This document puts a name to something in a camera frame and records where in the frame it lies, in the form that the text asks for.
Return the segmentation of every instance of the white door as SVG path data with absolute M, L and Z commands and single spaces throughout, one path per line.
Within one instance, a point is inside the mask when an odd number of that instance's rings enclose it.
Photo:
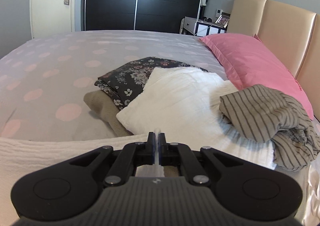
M 43 38 L 58 33 L 71 32 L 71 5 L 64 0 L 30 0 L 33 38 Z

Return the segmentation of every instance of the picture frame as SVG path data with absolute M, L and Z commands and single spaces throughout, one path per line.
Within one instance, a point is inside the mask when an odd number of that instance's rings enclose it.
M 215 23 L 222 26 L 223 28 L 226 28 L 229 23 L 229 20 L 230 20 L 230 15 L 221 14 Z

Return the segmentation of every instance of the framed photo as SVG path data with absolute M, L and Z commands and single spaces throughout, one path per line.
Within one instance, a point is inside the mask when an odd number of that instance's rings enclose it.
M 220 15 L 219 18 L 216 20 L 216 23 L 226 28 L 229 23 L 230 17 L 227 15 Z

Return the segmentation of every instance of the headboard panel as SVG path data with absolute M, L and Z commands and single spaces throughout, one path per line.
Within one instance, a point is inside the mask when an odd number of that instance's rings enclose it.
M 316 13 L 267 0 L 259 32 L 264 45 L 297 77 L 308 49 Z
M 297 81 L 308 96 L 314 115 L 320 118 L 320 15 L 317 14 L 310 45 Z
M 253 36 L 290 70 L 320 118 L 320 16 L 272 0 L 234 0 L 228 33 Z

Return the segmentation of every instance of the wall switch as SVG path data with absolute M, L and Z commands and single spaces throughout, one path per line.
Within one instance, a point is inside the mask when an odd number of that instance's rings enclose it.
M 216 17 L 219 17 L 222 14 L 222 9 L 217 9 Z

